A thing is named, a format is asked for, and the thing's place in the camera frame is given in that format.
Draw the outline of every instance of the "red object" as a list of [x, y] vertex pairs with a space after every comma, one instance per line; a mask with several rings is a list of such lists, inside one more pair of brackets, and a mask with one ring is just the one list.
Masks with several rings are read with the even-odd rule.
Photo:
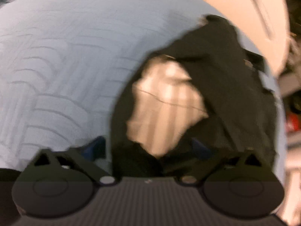
[[286, 120], [286, 132], [296, 132], [300, 130], [300, 121], [297, 114], [292, 112], [288, 113]]

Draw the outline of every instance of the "black garment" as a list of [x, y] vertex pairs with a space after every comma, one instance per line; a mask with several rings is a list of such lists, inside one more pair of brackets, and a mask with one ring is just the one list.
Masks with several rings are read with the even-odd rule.
[[[126, 137], [126, 121], [134, 108], [132, 84], [141, 78], [147, 61], [162, 54], [174, 57], [186, 69], [192, 85], [204, 97], [209, 115], [188, 129], [168, 156], [188, 152], [195, 138], [214, 149], [241, 152], [253, 148], [273, 165], [276, 106], [256, 70], [264, 69], [263, 58], [241, 47], [235, 28], [226, 19], [209, 15], [207, 21], [207, 25], [151, 53], [125, 87], [111, 120], [113, 166], [115, 152], [133, 147]], [[246, 60], [254, 68], [246, 65]]]

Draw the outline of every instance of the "light blue bedsheet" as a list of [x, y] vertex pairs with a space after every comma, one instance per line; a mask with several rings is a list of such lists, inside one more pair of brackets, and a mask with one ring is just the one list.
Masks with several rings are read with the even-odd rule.
[[[116, 98], [145, 54], [194, 28], [204, 14], [222, 16], [203, 0], [15, 0], [4, 5], [0, 167], [23, 169], [41, 148], [64, 150], [108, 135]], [[244, 35], [241, 43], [259, 53]], [[267, 85], [279, 94], [269, 71], [267, 76]], [[280, 100], [277, 106], [274, 171], [283, 181]]]

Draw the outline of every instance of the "beige striped lining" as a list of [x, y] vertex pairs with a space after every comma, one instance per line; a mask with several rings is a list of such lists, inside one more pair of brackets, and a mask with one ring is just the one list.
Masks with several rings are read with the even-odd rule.
[[189, 127], [208, 117], [203, 97], [189, 80], [173, 58], [151, 59], [132, 87], [135, 106], [127, 137], [155, 157], [175, 148]]

